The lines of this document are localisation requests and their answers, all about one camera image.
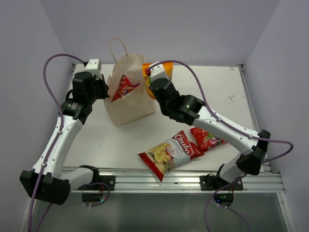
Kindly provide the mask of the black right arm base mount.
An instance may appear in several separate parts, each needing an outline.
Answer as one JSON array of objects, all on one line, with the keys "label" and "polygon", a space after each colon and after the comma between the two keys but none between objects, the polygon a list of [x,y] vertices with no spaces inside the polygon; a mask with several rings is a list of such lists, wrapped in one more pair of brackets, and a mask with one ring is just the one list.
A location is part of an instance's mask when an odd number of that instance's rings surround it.
[{"label": "black right arm base mount", "polygon": [[[201,175],[199,177],[199,183],[202,191],[215,191],[228,184],[228,182],[214,174]],[[230,187],[224,188],[224,190],[244,190],[242,181],[238,181],[237,183],[232,184]]]}]

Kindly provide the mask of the purple grape candy bag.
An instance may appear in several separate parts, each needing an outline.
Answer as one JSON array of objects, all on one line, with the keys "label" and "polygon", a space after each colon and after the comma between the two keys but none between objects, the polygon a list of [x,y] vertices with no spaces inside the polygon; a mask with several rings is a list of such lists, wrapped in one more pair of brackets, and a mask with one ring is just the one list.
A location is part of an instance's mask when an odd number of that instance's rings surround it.
[{"label": "purple grape candy bag", "polygon": [[135,85],[133,85],[133,86],[130,86],[130,87],[123,87],[122,92],[129,93],[129,92],[131,92],[132,90],[134,90],[134,89],[136,89],[137,87],[139,87],[140,84],[141,84],[141,83],[137,83],[137,84],[135,84]]}]

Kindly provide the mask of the red snack bag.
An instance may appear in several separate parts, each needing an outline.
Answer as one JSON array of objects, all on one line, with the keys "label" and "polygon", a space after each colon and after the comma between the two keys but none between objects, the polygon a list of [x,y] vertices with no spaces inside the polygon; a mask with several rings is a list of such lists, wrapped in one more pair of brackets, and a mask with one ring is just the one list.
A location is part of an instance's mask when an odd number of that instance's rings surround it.
[{"label": "red snack bag", "polygon": [[118,89],[113,96],[112,101],[116,101],[118,99],[123,98],[126,94],[130,93],[134,89],[133,85],[129,81],[129,79],[123,75],[120,79]]}]

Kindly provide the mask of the red candy bag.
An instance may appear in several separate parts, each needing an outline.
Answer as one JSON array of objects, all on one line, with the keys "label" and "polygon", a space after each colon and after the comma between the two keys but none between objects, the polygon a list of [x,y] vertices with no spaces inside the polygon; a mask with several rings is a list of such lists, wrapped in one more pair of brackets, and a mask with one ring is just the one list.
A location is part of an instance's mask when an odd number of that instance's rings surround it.
[{"label": "red candy bag", "polygon": [[198,148],[203,152],[208,152],[217,146],[226,144],[226,141],[206,130],[191,128],[190,132],[195,138]]}]

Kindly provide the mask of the beige paper bag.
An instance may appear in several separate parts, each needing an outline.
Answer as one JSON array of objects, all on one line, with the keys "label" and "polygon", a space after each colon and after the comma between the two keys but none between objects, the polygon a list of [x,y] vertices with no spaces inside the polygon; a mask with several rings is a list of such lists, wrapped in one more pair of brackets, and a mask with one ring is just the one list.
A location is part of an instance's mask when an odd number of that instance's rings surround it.
[{"label": "beige paper bag", "polygon": [[[156,109],[155,102],[148,96],[144,84],[142,72],[142,64],[145,62],[144,56],[138,53],[130,54],[125,48],[125,54],[116,58],[112,51],[113,40],[115,38],[109,41],[109,50],[115,64],[107,79],[109,97],[104,100],[104,106],[114,126],[121,126],[154,113]],[[112,101],[123,75],[129,79],[132,85],[141,84],[123,98]]]}]

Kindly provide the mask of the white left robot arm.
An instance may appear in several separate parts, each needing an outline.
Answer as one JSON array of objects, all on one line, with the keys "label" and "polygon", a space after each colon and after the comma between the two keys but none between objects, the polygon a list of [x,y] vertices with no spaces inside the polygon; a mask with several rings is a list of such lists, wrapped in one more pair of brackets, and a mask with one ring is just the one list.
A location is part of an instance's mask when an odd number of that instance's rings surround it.
[{"label": "white left robot arm", "polygon": [[30,197],[62,205],[69,194],[82,186],[99,187],[98,168],[81,165],[68,174],[62,168],[70,147],[96,100],[108,98],[108,86],[99,70],[84,70],[74,75],[72,89],[61,105],[61,114],[41,158],[30,171],[23,170],[20,181]]}]

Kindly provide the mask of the orange yellow snack bag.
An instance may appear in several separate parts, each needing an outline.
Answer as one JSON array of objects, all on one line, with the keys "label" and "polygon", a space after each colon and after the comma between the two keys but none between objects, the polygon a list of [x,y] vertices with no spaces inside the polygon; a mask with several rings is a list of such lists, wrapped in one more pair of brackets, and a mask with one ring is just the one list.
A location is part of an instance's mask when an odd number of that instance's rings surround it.
[{"label": "orange yellow snack bag", "polygon": [[163,77],[168,79],[169,81],[172,80],[172,72],[173,72],[173,63],[172,62],[165,62],[163,64],[158,65],[158,61],[155,63],[144,63],[142,65],[142,72],[143,72],[143,79],[146,88],[146,92],[149,97],[155,100],[155,96],[150,90],[150,84],[152,81],[156,79],[156,76],[161,73],[164,69],[165,73]]}]

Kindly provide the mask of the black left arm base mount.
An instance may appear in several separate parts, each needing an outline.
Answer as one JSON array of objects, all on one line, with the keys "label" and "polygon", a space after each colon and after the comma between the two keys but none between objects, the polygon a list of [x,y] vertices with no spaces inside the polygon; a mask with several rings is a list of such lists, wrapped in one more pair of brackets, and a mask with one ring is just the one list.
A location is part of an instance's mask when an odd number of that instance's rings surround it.
[{"label": "black left arm base mount", "polygon": [[114,191],[114,186],[116,183],[114,175],[99,175],[90,184],[86,184],[78,188],[78,190],[107,190],[106,185],[109,187],[110,191]]}]

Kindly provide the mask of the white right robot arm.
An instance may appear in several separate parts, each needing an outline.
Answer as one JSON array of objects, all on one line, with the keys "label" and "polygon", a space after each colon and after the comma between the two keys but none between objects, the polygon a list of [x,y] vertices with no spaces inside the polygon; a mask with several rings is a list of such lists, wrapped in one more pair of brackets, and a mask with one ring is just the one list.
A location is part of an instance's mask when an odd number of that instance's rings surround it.
[{"label": "white right robot arm", "polygon": [[211,114],[204,101],[192,95],[180,95],[166,78],[154,80],[149,89],[158,101],[163,115],[179,123],[206,130],[223,139],[238,150],[238,155],[220,166],[215,184],[227,189],[243,174],[259,175],[263,164],[270,132],[247,129],[218,113]]}]

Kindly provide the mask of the red white cassava chips bag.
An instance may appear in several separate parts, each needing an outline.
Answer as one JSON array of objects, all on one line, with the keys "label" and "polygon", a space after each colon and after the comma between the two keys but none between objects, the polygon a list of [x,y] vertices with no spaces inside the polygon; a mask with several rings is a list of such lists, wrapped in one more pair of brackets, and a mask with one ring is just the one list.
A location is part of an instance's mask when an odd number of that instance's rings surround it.
[{"label": "red white cassava chips bag", "polygon": [[157,146],[139,153],[141,160],[154,172],[159,181],[165,173],[203,156],[204,153],[180,131]]}]

